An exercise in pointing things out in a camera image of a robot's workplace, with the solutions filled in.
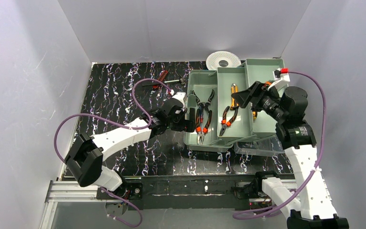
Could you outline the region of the black yellow handle screwdriver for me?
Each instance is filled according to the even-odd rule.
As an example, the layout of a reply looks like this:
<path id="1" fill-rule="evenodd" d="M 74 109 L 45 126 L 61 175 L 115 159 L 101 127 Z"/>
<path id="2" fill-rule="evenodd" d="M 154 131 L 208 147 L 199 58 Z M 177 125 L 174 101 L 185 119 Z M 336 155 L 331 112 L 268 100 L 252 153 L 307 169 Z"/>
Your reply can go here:
<path id="1" fill-rule="evenodd" d="M 257 111 L 252 111 L 252 115 L 253 115 L 253 120 L 255 121 L 257 119 Z"/>

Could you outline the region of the black hex key set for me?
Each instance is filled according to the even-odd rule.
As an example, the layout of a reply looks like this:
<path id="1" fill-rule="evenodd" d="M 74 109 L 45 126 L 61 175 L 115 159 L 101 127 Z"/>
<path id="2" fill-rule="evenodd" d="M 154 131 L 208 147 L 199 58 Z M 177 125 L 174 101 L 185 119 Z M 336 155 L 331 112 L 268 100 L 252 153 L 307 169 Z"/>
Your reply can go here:
<path id="1" fill-rule="evenodd" d="M 266 90 L 268 90 L 268 88 L 272 85 L 272 83 L 273 83 L 274 81 L 266 81 L 265 83 L 264 83 L 264 88 L 266 89 Z"/>

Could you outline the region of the orange black cutting pliers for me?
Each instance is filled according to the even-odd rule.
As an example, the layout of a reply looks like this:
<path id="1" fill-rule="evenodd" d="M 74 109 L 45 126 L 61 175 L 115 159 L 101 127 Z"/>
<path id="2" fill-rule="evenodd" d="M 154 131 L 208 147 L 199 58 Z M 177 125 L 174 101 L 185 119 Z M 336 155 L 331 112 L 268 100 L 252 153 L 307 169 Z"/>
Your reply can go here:
<path id="1" fill-rule="evenodd" d="M 203 120 L 203 109 L 198 108 L 195 115 L 195 131 L 197 133 L 197 144 L 202 145 L 205 139 L 205 136 L 209 132 L 209 127 L 211 124 L 213 112 L 208 111 L 208 119 L 206 122 Z"/>

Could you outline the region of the black handle pliers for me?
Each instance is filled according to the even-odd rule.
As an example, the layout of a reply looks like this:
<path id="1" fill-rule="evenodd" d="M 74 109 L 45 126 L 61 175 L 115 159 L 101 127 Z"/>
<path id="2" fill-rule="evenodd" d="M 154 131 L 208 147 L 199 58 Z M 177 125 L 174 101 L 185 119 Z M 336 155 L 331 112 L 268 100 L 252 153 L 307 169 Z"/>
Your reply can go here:
<path id="1" fill-rule="evenodd" d="M 208 93 L 204 94 L 204 91 L 197 93 L 195 90 L 191 90 L 191 95 L 194 95 L 195 101 L 198 107 L 208 110 L 215 96 L 215 90 L 211 89 Z"/>

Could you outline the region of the orange black needle-nose pliers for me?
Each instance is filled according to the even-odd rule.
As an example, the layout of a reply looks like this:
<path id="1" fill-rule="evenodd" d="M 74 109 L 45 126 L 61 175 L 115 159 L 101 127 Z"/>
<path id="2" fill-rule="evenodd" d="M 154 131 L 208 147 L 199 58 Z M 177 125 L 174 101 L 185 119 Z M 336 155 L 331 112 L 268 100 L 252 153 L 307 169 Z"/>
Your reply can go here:
<path id="1" fill-rule="evenodd" d="M 232 125 L 232 123 L 237 118 L 238 106 L 234 106 L 234 108 L 233 108 L 234 115 L 229 120 L 227 120 L 227 113 L 228 113 L 229 110 L 231 110 L 231 107 L 230 106 L 227 106 L 224 109 L 223 116 L 222 116 L 222 120 L 221 120 L 222 127 L 221 127 L 221 130 L 220 130 L 219 136 L 222 136 L 225 133 L 226 129 L 228 127 L 230 127 Z"/>

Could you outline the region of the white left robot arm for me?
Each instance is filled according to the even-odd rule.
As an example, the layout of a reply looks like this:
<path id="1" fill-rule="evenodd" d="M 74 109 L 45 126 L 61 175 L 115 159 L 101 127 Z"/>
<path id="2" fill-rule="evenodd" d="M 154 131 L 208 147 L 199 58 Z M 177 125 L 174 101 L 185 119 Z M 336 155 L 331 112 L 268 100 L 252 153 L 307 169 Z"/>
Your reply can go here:
<path id="1" fill-rule="evenodd" d="M 126 181 L 119 172 L 103 166 L 107 158 L 130 145 L 162 135 L 168 129 L 193 132 L 196 128 L 194 116 L 185 118 L 186 101 L 186 93 L 177 93 L 162 107 L 151 110 L 149 117 L 136 118 L 125 128 L 99 135 L 78 135 L 64 161 L 80 187 L 97 185 L 116 191 Z"/>

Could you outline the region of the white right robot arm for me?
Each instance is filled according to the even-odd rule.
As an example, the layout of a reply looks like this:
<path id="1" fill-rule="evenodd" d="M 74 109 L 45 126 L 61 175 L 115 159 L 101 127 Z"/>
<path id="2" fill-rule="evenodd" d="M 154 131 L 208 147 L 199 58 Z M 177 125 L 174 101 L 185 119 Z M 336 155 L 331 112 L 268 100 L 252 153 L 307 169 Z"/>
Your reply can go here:
<path id="1" fill-rule="evenodd" d="M 270 83 L 255 82 L 232 98 L 241 108 L 248 105 L 263 111 L 276 121 L 276 135 L 288 157 L 297 184 L 289 191 L 273 172 L 258 172 L 253 189 L 265 193 L 274 203 L 260 208 L 258 216 L 268 217 L 280 211 L 289 229 L 347 229 L 346 218 L 337 214 L 327 193 L 319 168 L 322 148 L 317 148 L 315 134 L 304 120 L 308 106 L 307 92 L 290 86 L 279 94 Z"/>

